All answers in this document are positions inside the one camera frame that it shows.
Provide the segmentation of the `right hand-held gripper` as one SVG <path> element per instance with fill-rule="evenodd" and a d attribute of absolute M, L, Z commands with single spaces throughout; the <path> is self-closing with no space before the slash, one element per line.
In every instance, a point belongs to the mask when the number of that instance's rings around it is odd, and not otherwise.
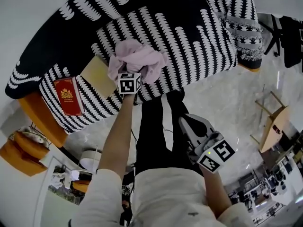
<path fill-rule="evenodd" d="M 180 117 L 179 125 L 185 141 L 189 144 L 188 156 L 193 164 L 197 163 L 211 173 L 220 170 L 235 154 L 234 149 L 223 135 L 214 131 L 208 120 L 195 114 L 185 114 Z M 211 133 L 204 140 L 192 142 L 195 133 Z"/>

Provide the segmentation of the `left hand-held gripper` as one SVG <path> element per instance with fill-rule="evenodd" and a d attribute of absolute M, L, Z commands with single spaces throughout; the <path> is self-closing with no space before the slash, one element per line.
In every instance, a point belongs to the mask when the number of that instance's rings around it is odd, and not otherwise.
<path fill-rule="evenodd" d="M 119 94 L 136 94 L 142 86 L 141 73 L 119 73 L 117 85 Z"/>

